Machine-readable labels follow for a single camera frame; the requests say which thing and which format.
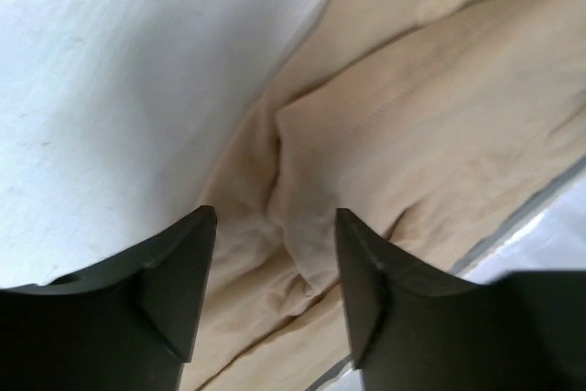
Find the dark plastic part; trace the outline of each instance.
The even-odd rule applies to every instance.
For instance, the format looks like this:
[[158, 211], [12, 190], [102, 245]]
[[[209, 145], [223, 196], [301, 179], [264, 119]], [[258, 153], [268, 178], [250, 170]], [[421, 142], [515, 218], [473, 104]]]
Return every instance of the dark plastic part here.
[[479, 286], [429, 266], [338, 210], [354, 366], [366, 391], [586, 389], [586, 273]]
[[191, 358], [216, 216], [163, 233], [45, 286], [0, 292], [7, 391], [175, 391]]

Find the light-colored material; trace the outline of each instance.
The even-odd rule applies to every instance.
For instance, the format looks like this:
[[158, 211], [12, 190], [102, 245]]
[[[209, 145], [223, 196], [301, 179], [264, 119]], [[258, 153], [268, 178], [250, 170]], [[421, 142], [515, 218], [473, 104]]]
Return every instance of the light-colored material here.
[[[548, 185], [543, 200], [531, 202], [510, 227], [483, 241], [487, 247], [481, 256], [460, 275], [483, 284], [516, 270], [586, 269], [585, 166], [586, 158], [579, 164], [578, 174], [572, 172], [555, 182], [555, 189]], [[349, 368], [320, 391], [363, 391], [361, 372]]]
[[323, 2], [0, 0], [0, 288], [188, 214]]
[[220, 223], [182, 389], [301, 391], [348, 353], [336, 207], [449, 268], [584, 155], [584, 5], [332, 0], [201, 198]]

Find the white wall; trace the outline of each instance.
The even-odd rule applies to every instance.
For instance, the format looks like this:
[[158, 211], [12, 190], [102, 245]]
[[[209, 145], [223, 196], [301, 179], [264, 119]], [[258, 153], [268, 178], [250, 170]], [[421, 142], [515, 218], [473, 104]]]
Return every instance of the white wall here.
[[193, 207], [323, 0], [0, 0], [0, 288]]

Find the fabric fold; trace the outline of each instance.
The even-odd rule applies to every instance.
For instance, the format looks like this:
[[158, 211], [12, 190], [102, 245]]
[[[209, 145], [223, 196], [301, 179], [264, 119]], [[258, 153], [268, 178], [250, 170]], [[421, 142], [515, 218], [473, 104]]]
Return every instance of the fabric fold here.
[[347, 353], [335, 208], [447, 269], [583, 156], [584, 5], [331, 0], [202, 195], [217, 250], [181, 389], [301, 391]]

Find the beige fabric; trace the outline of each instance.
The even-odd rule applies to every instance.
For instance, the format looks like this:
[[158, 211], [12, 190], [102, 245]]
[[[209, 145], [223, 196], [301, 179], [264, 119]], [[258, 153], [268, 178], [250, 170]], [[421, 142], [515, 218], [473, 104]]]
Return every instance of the beige fabric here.
[[331, 0], [201, 199], [220, 223], [181, 389], [301, 391], [348, 353], [336, 207], [448, 268], [584, 155], [585, 6]]

